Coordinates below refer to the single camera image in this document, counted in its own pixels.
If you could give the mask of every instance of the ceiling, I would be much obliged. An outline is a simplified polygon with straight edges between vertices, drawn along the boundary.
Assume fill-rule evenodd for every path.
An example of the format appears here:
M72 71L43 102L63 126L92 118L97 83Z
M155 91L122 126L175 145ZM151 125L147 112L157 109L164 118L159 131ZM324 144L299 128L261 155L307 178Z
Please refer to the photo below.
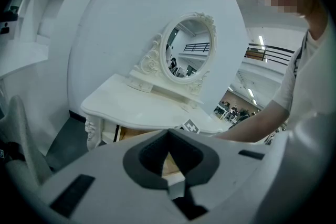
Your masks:
M247 99L251 104L254 104L253 98L247 90L248 88L251 89L257 106L260 108L264 108L272 100L279 87L280 84L271 79L241 70L237 72L234 81L230 85L233 93L238 93L238 95L245 97L245 100Z
M180 22L179 25L187 28L194 34L194 36L207 32L206 26L196 20L184 20L183 22Z

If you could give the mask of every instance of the white shelf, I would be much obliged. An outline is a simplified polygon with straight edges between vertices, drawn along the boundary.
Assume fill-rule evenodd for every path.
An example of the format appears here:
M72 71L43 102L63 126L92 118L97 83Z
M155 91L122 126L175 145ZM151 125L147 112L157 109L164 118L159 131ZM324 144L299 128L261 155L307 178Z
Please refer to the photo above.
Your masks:
M0 47L0 79L22 68L48 59L48 46L10 40Z
M58 14L59 9L61 8L61 5L63 4L64 0L48 0L48 3L46 5L46 8L43 12L43 15L41 17L38 29L37 29L37 37L36 41L40 44L49 44L45 38L50 39L51 34L54 31L54 23Z
M23 18L19 17L17 20L17 24L15 26L15 33L14 33L14 39L20 39L20 32L22 28Z
M23 18L25 16L29 2L30 0L22 0L22 3L18 11L19 18Z
M37 29L49 0L30 0L24 17L21 32L21 42L35 42Z

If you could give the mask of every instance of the black slot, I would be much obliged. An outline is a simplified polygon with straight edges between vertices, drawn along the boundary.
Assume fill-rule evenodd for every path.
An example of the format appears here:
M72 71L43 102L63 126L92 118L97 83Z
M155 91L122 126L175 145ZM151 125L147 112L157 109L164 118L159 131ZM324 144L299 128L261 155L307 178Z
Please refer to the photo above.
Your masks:
M50 205L50 208L68 218L94 180L92 176L79 175Z
M116 141L117 141L118 133L119 133L119 125L117 125L117 127L115 128L113 142L116 142Z
M240 154L242 156L247 156L247 157L250 157L250 158L253 158L253 159L259 159L259 160L262 160L262 158L264 157L263 153L247 151L247 150L239 151L238 154Z
M189 220L200 217L208 212L205 207L195 204L189 190L186 190L184 197L179 197L172 201Z
M0 30L0 35L2 34L8 34L9 33L9 27L3 27Z

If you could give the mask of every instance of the black strap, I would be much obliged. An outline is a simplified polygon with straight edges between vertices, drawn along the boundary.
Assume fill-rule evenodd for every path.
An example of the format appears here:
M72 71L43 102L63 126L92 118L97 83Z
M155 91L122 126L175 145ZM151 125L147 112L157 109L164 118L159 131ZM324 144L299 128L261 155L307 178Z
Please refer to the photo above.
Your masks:
M304 35L304 38L303 38L303 41L302 41L302 45L301 45L301 48L300 48L300 52L299 54L296 56L296 59L294 61L294 76L296 78L296 75L298 73L298 68L299 68L299 62L298 60L301 59L301 56L302 56L302 52L303 50L306 48L307 46L307 37L308 37L308 31L306 32L306 34Z
M22 147L15 142L4 143L0 140L0 164L6 164L15 159L25 161Z

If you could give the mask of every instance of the carved wooden leg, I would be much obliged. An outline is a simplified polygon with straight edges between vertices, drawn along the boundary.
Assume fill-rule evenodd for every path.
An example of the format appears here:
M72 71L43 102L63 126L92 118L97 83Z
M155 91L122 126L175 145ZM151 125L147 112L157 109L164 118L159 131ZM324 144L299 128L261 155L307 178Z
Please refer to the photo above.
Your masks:
M88 133L86 146L88 150L96 148L101 142L103 119L96 116L87 116L85 122L85 131Z

